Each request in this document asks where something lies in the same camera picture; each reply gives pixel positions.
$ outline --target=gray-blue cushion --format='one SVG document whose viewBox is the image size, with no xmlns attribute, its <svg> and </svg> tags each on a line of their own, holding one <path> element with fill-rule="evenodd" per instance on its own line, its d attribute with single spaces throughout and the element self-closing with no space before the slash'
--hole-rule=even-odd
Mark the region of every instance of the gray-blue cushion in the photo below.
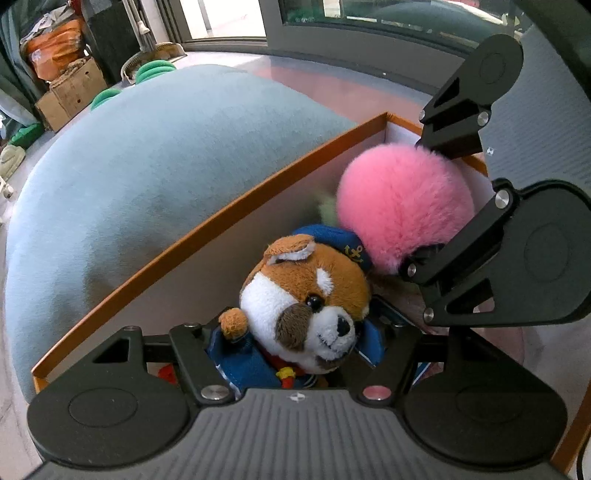
<svg viewBox="0 0 591 480">
<path fill-rule="evenodd" d="M 73 125 L 31 173 L 9 226 L 5 314 L 25 397 L 33 365 L 111 291 L 352 126 L 279 83 L 214 65 L 153 78 Z"/>
</svg>

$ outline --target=orange bag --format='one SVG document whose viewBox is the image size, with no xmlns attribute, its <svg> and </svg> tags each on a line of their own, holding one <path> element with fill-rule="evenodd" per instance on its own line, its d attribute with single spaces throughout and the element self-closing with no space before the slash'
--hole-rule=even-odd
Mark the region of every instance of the orange bag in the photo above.
<svg viewBox="0 0 591 480">
<path fill-rule="evenodd" d="M 84 56 L 83 25 L 76 18 L 27 42 L 26 55 L 40 79 L 55 80 L 70 62 Z"/>
</svg>

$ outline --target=window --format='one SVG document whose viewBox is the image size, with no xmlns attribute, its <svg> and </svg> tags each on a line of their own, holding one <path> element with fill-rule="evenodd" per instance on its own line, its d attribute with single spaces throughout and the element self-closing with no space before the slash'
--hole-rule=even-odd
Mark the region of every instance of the window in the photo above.
<svg viewBox="0 0 591 480">
<path fill-rule="evenodd" d="M 377 30 L 470 51 L 497 33 L 517 38 L 531 25 L 509 0 L 282 0 L 284 25 Z"/>
</svg>

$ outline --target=green foam ring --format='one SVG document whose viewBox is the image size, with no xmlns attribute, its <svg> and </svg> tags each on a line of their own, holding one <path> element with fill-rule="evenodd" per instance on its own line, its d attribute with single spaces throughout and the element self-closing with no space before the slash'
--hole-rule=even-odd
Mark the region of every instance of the green foam ring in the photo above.
<svg viewBox="0 0 591 480">
<path fill-rule="evenodd" d="M 135 77 L 137 78 L 138 75 L 141 75 L 143 72 L 147 72 L 148 70 L 151 70 L 151 69 L 156 68 L 156 67 L 172 67 L 174 70 L 177 69 L 168 60 L 152 60 L 152 61 L 149 61 L 148 63 L 142 65 L 138 69 L 138 71 L 136 72 Z"/>
<path fill-rule="evenodd" d="M 105 103 L 109 98 L 113 98 L 115 95 L 119 95 L 120 93 L 121 90 L 116 88 L 107 88 L 106 90 L 103 90 L 94 98 L 94 100 L 92 100 L 92 103 L 90 104 L 90 111 L 93 111 L 96 107 Z"/>
<path fill-rule="evenodd" d="M 150 78 L 154 78 L 154 77 L 158 76 L 158 74 L 172 72 L 174 70 L 176 70 L 176 68 L 172 64 L 171 65 L 155 66 L 151 69 L 144 70 L 143 72 L 139 72 L 139 70 L 138 70 L 138 74 L 135 76 L 135 84 L 137 85 L 139 83 L 145 82 L 146 80 L 148 80 Z"/>
</svg>

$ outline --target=red neckerchief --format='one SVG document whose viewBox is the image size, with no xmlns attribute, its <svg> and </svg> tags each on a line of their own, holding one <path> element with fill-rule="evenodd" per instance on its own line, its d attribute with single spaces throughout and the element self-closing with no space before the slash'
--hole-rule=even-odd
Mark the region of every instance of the red neckerchief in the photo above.
<svg viewBox="0 0 591 480">
<path fill-rule="evenodd" d="M 265 360 L 277 370 L 276 375 L 281 380 L 281 388 L 294 388 L 296 377 L 307 375 L 297 364 L 286 362 L 280 356 L 271 355 L 259 343 L 257 345 Z"/>
</svg>

